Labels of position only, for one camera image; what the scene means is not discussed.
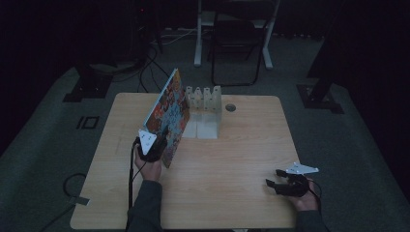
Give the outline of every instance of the cable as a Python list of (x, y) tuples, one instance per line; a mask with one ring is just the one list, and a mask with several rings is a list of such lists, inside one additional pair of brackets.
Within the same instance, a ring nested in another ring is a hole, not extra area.
[[(75, 173), (75, 174), (69, 176), (68, 178), (66, 178), (66, 180), (64, 181), (64, 184), (63, 184), (63, 191), (64, 191), (64, 193), (65, 193), (67, 196), (69, 196), (69, 197), (78, 197), (78, 195), (70, 194), (70, 193), (67, 191), (67, 183), (69, 182), (69, 180), (70, 180), (71, 178), (76, 177), (76, 176), (82, 176), (82, 177), (84, 177), (84, 178), (86, 177), (85, 174), (83, 174), (83, 173)], [(44, 232), (49, 226), (51, 226), (55, 221), (57, 221), (58, 219), (60, 219), (62, 216), (64, 216), (66, 213), (68, 213), (70, 210), (72, 210), (74, 207), (75, 207), (75, 205), (71, 205), (71, 206), (70, 206), (69, 208), (67, 208), (64, 212), (62, 212), (60, 215), (58, 215), (57, 217), (55, 217), (51, 222), (49, 222), (45, 227), (43, 227), (43, 228), (40, 230), (40, 232)]]
[(144, 68), (142, 68), (142, 70), (141, 70), (140, 73), (139, 73), (139, 83), (138, 83), (138, 86), (137, 86), (137, 88), (136, 88), (136, 92), (137, 92), (137, 93), (139, 92), (139, 86), (142, 86), (142, 88), (144, 89), (144, 91), (145, 91), (146, 93), (149, 93), (148, 90), (147, 90), (147, 88), (145, 87), (143, 81), (142, 81), (142, 76), (143, 76), (145, 70), (146, 70), (148, 67), (150, 68), (150, 71), (151, 71), (151, 78), (153, 79), (153, 81), (154, 81), (155, 85), (157, 86), (158, 90), (159, 90), (159, 91), (162, 90), (162, 88), (160, 87), (160, 85), (158, 84), (158, 82), (157, 82), (157, 81), (155, 80), (155, 78), (154, 78), (154, 74), (153, 74), (152, 68), (151, 68), (151, 64), (152, 64), (152, 63), (154, 63), (154, 64), (166, 75), (166, 77), (169, 77), (168, 73), (167, 73), (157, 62), (155, 62), (155, 59), (157, 58), (157, 55), (158, 55), (157, 50), (156, 50), (153, 46), (151, 46), (151, 45), (150, 45), (150, 48), (153, 49), (153, 51), (154, 51), (154, 57), (151, 58), (149, 55), (146, 56), (146, 57), (149, 59), (149, 62), (147, 62), (147, 64), (144, 66)]
[[(162, 45), (169, 45), (169, 44), (173, 44), (174, 42), (181, 40), (182, 38), (184, 38), (185, 36), (188, 36), (190, 33), (196, 31), (196, 28), (190, 30), (188, 33), (179, 36), (178, 38), (176, 38), (175, 40), (168, 42), (168, 43), (163, 43)], [(174, 37), (173, 35), (165, 35), (165, 36), (161, 36), (161, 38), (165, 38), (165, 37)]]

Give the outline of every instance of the sleeve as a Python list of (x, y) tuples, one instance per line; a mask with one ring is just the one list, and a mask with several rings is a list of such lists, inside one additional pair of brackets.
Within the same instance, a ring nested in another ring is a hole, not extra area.
[(162, 231), (162, 186), (158, 182), (143, 181), (135, 203), (128, 212), (128, 231)]
[(328, 232), (318, 211), (301, 211), (296, 218), (297, 232)]

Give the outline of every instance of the dark background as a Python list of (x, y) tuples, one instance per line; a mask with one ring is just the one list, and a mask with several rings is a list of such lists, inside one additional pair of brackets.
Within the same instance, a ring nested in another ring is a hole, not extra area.
[[(161, 28), (196, 26), (196, 1), (159, 2)], [(218, 0), (203, 2), (212, 9)], [(0, 2), (0, 154), (74, 61), (113, 65), (135, 58), (134, 29), (142, 19), (133, 9), (125, 0)], [(289, 39), (325, 37), (308, 77), (348, 89), (407, 197), (409, 10), (403, 0), (282, 0), (274, 29)]]

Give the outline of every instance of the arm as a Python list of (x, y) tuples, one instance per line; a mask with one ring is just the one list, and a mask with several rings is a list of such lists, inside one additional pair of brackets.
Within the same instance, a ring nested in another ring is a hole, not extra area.
[(159, 183), (161, 160), (145, 163), (145, 161), (141, 160), (139, 155), (136, 154), (135, 164), (140, 170), (144, 180), (142, 181), (138, 196), (128, 213), (130, 223), (128, 231), (162, 231), (162, 186)]
[[(309, 180), (309, 188), (314, 189), (313, 182)], [(302, 197), (288, 196), (290, 202), (295, 206), (298, 212), (296, 218), (297, 232), (328, 232), (328, 228), (323, 222), (319, 213), (319, 206), (315, 196), (308, 191)]]
[(129, 210), (128, 231), (162, 231), (162, 186), (158, 182), (144, 180), (133, 207)]

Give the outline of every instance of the desk leg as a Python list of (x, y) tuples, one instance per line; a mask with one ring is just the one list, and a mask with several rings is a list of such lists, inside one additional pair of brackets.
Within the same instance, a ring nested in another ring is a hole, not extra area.
[(202, 57), (202, 0), (198, 0), (198, 16), (197, 16), (197, 34), (196, 34), (196, 48), (193, 65), (195, 67), (201, 66)]
[(263, 60), (265, 61), (265, 66), (267, 70), (271, 70), (274, 68), (274, 65), (272, 64), (272, 60), (271, 60), (271, 55), (269, 54), (268, 45), (272, 37), (272, 32), (274, 31), (275, 21), (277, 20), (279, 4), (280, 4), (280, 0), (276, 2), (274, 18), (269, 23), (268, 32), (265, 38), (265, 44), (263, 44), (263, 49), (262, 49)]

